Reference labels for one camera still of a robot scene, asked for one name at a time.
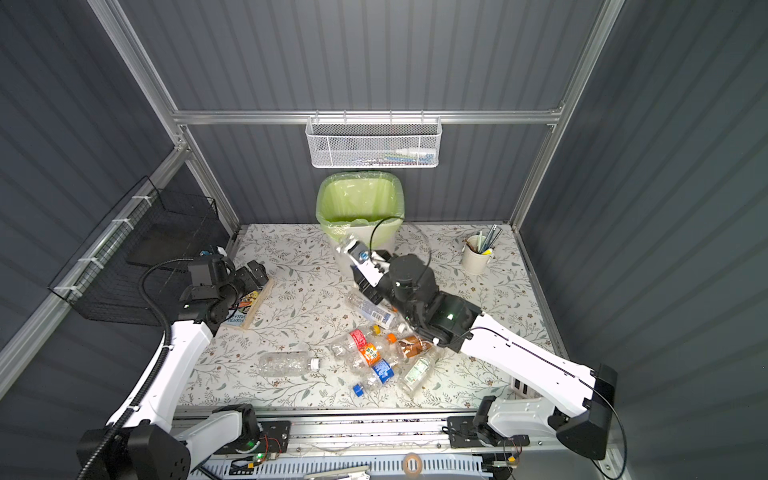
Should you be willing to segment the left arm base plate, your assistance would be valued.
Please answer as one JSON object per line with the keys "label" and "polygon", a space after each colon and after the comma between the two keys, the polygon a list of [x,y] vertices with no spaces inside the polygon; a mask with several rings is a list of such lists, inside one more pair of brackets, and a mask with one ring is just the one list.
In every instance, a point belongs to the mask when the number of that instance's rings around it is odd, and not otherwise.
{"label": "left arm base plate", "polygon": [[246,440],[237,440],[221,447],[216,455],[282,454],[288,450],[292,423],[266,421],[260,423],[260,432]]}

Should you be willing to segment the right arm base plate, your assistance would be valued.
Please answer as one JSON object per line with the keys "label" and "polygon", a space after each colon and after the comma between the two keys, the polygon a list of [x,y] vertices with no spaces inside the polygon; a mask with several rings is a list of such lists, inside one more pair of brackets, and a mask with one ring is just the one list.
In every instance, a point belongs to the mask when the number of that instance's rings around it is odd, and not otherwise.
{"label": "right arm base plate", "polygon": [[473,416],[450,416],[441,431],[448,436],[454,449],[475,447],[510,447],[522,449],[530,445],[528,435],[503,438],[487,426],[477,427]]}

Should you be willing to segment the pink white calculator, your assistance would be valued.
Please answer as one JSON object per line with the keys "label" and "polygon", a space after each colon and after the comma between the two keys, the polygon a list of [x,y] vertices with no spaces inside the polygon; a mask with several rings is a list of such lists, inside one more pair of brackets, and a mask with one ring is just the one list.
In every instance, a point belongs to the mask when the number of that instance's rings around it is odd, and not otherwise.
{"label": "pink white calculator", "polygon": [[510,387],[512,388],[513,392],[521,398],[531,398],[534,395],[534,391],[529,387],[529,385],[518,378],[510,378]]}

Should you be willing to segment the orange label bottle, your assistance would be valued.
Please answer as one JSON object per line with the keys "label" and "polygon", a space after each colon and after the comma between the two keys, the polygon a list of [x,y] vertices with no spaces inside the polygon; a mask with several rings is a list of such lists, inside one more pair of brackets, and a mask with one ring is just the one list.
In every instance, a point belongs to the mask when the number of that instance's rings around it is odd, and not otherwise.
{"label": "orange label bottle", "polygon": [[364,370],[380,360],[393,360],[396,343],[397,337],[394,334],[373,336],[361,349],[349,356],[348,365],[353,370]]}

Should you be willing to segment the white pen cup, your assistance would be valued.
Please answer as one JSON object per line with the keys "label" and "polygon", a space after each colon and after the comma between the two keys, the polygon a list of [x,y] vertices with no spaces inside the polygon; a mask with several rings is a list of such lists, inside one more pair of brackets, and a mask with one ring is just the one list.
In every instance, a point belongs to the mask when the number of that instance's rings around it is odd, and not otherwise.
{"label": "white pen cup", "polygon": [[465,240],[462,249],[461,267],[468,275],[481,275],[493,258],[493,249],[485,248],[486,237],[480,233]]}

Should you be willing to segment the pink label bottle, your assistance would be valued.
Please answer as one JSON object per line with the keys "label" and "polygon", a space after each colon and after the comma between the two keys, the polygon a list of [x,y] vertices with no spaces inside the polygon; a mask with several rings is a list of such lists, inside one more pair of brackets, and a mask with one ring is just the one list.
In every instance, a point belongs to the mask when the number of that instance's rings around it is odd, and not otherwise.
{"label": "pink label bottle", "polygon": [[359,353],[367,344],[365,334],[360,329],[354,329],[332,340],[328,349],[333,357],[341,358]]}

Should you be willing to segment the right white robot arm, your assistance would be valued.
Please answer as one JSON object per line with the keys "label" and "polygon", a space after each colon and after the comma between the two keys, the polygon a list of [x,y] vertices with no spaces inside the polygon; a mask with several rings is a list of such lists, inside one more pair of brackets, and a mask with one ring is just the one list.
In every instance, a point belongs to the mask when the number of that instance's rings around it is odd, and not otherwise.
{"label": "right white robot arm", "polygon": [[481,307],[440,290],[432,269],[414,254],[369,250],[360,241],[340,253],[360,292],[393,306],[418,337],[484,361],[537,393],[526,405],[484,397],[473,420],[481,443],[543,435],[592,461],[605,458],[616,418],[613,368],[574,363],[513,333]]}

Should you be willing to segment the colourful paperback book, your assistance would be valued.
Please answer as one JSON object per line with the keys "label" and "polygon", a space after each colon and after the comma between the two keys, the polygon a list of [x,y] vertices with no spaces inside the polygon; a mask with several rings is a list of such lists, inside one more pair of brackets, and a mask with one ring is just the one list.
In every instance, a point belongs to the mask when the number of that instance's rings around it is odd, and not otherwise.
{"label": "colourful paperback book", "polygon": [[260,291],[253,291],[246,295],[239,303],[233,315],[225,322],[225,326],[241,328],[247,330],[250,328],[256,314],[270,294],[274,286],[274,281],[270,279]]}

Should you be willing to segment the green bin liner bag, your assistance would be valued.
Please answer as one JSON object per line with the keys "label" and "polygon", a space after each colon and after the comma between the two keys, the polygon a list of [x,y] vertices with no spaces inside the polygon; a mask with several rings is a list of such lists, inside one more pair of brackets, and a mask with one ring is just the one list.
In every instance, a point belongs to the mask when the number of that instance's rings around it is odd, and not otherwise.
{"label": "green bin liner bag", "polygon": [[384,171],[340,172],[327,177],[316,199],[316,219],[326,235],[352,226],[400,226],[405,195],[400,180]]}

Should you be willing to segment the blue white label bottle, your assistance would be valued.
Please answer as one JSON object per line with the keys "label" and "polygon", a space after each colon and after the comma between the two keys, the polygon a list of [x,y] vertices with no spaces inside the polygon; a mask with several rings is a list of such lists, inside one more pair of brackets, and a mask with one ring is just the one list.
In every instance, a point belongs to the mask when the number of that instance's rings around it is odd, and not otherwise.
{"label": "blue white label bottle", "polygon": [[396,323],[397,316],[394,311],[372,303],[359,292],[349,292],[346,300],[360,316],[381,328],[390,329]]}

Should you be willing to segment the green label tall bottle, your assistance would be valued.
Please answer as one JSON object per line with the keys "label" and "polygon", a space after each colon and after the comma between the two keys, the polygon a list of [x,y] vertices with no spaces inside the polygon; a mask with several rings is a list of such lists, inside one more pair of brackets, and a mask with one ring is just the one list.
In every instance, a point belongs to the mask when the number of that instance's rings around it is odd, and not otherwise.
{"label": "green label tall bottle", "polygon": [[416,396],[418,390],[432,374],[440,358],[441,351],[433,347],[422,352],[406,366],[400,378],[400,386],[410,398]]}

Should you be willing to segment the blue label bottle front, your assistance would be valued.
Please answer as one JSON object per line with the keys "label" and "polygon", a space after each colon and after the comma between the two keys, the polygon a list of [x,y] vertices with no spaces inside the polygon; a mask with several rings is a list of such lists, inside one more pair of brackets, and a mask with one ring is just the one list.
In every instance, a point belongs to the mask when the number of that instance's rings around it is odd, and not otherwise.
{"label": "blue label bottle front", "polygon": [[353,235],[342,239],[336,247],[336,260],[342,272],[350,272],[370,260],[367,245]]}

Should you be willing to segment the blue label bottle blue cap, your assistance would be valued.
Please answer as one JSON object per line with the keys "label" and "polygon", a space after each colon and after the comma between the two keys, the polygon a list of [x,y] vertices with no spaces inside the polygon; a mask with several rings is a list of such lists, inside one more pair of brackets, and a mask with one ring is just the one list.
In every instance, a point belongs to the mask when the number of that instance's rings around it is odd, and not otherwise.
{"label": "blue label bottle blue cap", "polygon": [[357,376],[352,391],[357,397],[370,395],[387,386],[393,378],[392,366],[387,360],[381,359]]}

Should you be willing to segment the tape roll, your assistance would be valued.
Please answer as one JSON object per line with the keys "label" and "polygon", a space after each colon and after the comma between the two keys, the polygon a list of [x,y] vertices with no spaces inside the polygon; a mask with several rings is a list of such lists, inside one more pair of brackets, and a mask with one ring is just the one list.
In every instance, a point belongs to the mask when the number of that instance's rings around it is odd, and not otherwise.
{"label": "tape roll", "polygon": [[422,458],[416,453],[408,453],[402,462],[403,473],[407,478],[418,478],[424,469]]}

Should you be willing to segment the clear empty bottle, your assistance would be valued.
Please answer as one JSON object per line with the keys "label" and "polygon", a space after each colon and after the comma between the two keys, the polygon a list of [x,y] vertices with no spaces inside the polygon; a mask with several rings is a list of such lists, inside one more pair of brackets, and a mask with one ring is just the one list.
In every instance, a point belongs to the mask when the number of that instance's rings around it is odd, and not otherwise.
{"label": "clear empty bottle", "polygon": [[258,358],[257,372],[263,377],[297,377],[320,369],[320,358],[311,352],[267,352]]}

